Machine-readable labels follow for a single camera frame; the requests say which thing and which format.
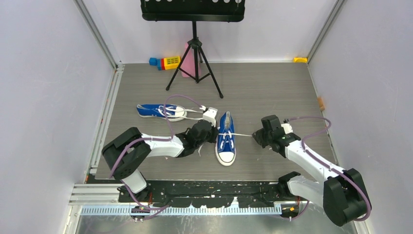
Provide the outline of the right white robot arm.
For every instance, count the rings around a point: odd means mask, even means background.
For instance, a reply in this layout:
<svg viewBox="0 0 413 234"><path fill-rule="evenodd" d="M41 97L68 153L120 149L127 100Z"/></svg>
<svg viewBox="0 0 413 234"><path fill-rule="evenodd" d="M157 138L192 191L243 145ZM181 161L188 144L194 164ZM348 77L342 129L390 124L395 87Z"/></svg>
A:
<svg viewBox="0 0 413 234"><path fill-rule="evenodd" d="M276 115L263 117L262 128L252 134L262 148L269 146L314 178L308 180L298 172L279 177L279 196L284 200L299 196L318 205L339 227L368 219L372 205L361 173L354 168L345 170L313 151L305 143L310 136L300 138L289 121L280 122Z"/></svg>

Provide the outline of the blue sneaker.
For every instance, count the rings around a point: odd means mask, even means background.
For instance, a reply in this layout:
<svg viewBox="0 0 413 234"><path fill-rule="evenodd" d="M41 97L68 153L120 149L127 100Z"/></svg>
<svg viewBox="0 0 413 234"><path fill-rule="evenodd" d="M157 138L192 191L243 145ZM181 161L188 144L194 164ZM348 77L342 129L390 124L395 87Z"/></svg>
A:
<svg viewBox="0 0 413 234"><path fill-rule="evenodd" d="M230 111L225 112L217 127L218 135L215 144L215 155L223 166L231 166L236 159L236 136L251 136L235 132L234 120Z"/></svg>
<svg viewBox="0 0 413 234"><path fill-rule="evenodd" d="M203 111L186 109L175 104L166 104L165 108L163 104L137 104L136 109L140 117L157 117L165 120L168 119L170 122L177 122L184 119L201 120L201 117L188 117L188 112L203 113Z"/></svg>

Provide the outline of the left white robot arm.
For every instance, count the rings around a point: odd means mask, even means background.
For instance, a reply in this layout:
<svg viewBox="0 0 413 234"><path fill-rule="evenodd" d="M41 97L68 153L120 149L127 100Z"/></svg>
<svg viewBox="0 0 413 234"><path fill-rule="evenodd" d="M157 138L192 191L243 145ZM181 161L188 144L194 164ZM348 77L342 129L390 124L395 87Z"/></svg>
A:
<svg viewBox="0 0 413 234"><path fill-rule="evenodd" d="M150 192L138 168L146 158L186 157L204 143L214 143L218 133L217 127L207 120L200 120L184 132L169 137L150 136L131 127L106 144L102 156L111 170L109 177L122 181L129 187L131 196L143 202Z"/></svg>

